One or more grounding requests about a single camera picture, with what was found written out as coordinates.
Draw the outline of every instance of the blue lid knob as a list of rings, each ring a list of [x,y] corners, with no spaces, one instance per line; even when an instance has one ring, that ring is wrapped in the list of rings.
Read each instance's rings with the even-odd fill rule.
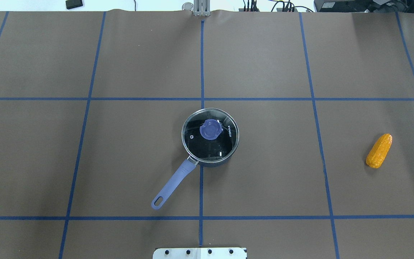
[[[199,128],[199,131],[201,132],[201,136],[206,140],[214,140],[221,134],[223,128],[217,120],[207,119]]]

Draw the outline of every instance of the black cable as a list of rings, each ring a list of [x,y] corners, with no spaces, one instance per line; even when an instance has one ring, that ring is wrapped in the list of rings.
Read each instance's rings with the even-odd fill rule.
[[[311,9],[309,9],[308,7],[305,7],[305,6],[301,6],[301,5],[294,6],[294,8],[296,8],[296,7],[303,7],[303,8],[306,8],[307,10],[309,10],[311,13],[313,13],[313,12],[314,12],[313,10],[311,10]]]
[[[291,4],[291,2],[289,1],[289,2],[287,3],[287,5],[285,6],[285,8],[283,8],[283,9],[282,9],[282,11],[283,11],[283,12],[287,12],[287,11],[289,10],[289,6],[291,6],[290,4]]]
[[[292,3],[292,2],[284,2],[284,1],[274,1],[274,0],[270,0],[270,1],[272,1],[272,2],[276,2],[275,4],[274,4],[274,6],[272,7],[272,9],[271,9],[271,12],[272,11],[274,11],[274,8],[276,7],[276,5],[278,4],[278,3],[282,3],[282,11],[284,11],[284,9],[285,8],[288,8],[289,7],[289,5],[290,5],[290,8],[292,8],[292,5],[294,6],[294,4]]]
[[[287,12],[294,12],[294,11],[295,11],[295,5],[292,2],[290,2],[290,7],[287,10]]]
[[[272,9],[271,9],[271,12],[272,11],[274,11],[274,7],[276,7],[276,5],[278,4],[278,3],[284,3],[284,1],[275,1],[276,3],[274,4],[274,6],[272,7]]]

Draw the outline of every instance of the saucepan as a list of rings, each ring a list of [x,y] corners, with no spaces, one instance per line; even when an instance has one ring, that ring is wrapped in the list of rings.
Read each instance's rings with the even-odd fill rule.
[[[155,210],[166,203],[182,180],[198,164],[207,167],[224,164],[239,144],[239,129],[236,122],[228,113],[216,108],[205,108],[191,114],[186,119],[181,133],[183,146],[189,157],[151,202]]]

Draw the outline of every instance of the blue handle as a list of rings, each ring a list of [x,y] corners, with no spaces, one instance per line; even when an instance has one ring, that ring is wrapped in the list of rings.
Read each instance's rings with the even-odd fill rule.
[[[151,207],[155,210],[159,210],[164,203],[166,203],[167,199],[170,195],[174,192],[174,190],[178,187],[181,181],[192,171],[196,168],[196,164],[191,163],[188,159],[183,161],[180,167],[176,170],[174,175],[169,179],[169,181],[162,187],[162,190],[156,195],[154,200],[151,202]],[[162,199],[159,205],[156,206],[156,201]]]

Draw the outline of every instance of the yellow corn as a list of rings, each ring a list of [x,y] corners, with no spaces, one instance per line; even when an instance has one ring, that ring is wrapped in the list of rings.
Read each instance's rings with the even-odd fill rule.
[[[386,158],[387,152],[391,148],[391,144],[391,134],[384,134],[381,136],[373,145],[370,153],[368,153],[367,159],[365,159],[365,163],[372,168],[380,167]]]

